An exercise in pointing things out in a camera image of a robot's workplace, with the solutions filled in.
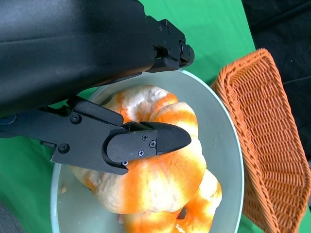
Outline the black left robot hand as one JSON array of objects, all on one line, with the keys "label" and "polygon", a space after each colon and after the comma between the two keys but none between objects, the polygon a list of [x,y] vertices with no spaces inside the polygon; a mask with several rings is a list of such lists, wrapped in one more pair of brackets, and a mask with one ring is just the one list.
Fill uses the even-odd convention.
[{"label": "black left robot hand", "polygon": [[123,117],[78,94],[194,61],[184,34],[137,0],[3,0],[0,135],[52,147],[55,163],[123,175],[129,161],[191,143],[165,123]]}]

